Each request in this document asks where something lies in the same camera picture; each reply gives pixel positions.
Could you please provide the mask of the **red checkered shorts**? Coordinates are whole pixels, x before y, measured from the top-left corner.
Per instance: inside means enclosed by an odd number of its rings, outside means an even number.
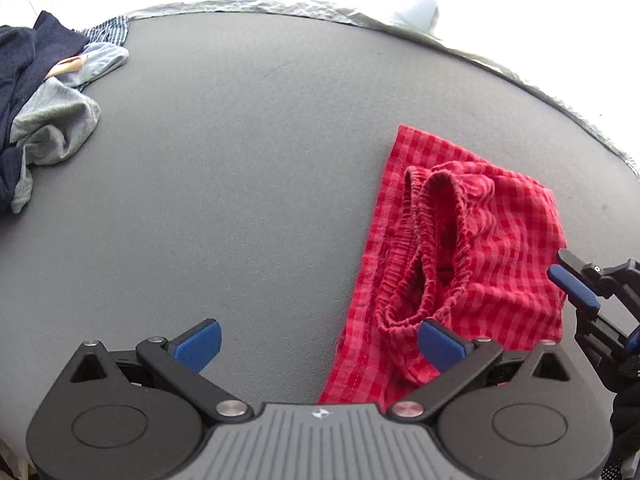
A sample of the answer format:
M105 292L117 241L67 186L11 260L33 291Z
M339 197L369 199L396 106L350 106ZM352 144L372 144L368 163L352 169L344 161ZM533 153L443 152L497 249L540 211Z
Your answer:
M565 297L547 271L565 245L550 188L400 127L321 402L387 408L433 380L427 320L509 350L560 341Z

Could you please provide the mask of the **grey green t-shirt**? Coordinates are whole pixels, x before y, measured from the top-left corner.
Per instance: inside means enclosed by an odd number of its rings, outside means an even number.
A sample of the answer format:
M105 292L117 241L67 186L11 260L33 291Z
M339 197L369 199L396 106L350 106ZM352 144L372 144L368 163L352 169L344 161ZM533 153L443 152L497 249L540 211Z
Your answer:
M65 162L96 130L99 104L52 77L40 87L14 118L10 141L20 150L20 177L10 208L19 214L32 198L31 166Z

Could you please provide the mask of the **light blue garment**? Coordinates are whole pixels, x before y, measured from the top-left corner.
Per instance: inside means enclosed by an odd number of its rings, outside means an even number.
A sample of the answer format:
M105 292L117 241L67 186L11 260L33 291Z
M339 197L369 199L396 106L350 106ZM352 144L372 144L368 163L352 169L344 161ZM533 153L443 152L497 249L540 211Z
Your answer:
M81 91L128 60L129 51L124 47L110 42L90 42L79 54L57 62L44 79L56 78L67 87Z

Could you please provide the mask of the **blue checkered garment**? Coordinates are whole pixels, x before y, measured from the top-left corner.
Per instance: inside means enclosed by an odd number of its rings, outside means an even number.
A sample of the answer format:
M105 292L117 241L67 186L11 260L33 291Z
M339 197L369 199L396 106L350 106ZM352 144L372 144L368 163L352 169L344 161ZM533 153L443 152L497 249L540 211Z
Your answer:
M127 39L129 30L129 18L126 15L114 16L108 20L86 28L81 33L90 42L108 42L121 47Z

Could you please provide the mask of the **navy blue garment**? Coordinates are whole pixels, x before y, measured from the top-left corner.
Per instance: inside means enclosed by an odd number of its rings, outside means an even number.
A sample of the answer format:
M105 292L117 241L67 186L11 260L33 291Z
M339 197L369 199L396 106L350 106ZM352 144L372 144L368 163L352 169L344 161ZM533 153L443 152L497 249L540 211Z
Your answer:
M1 27L1 212L11 205L22 166L22 152L10 140L14 118L57 62L82 51L88 38L41 11L33 28Z

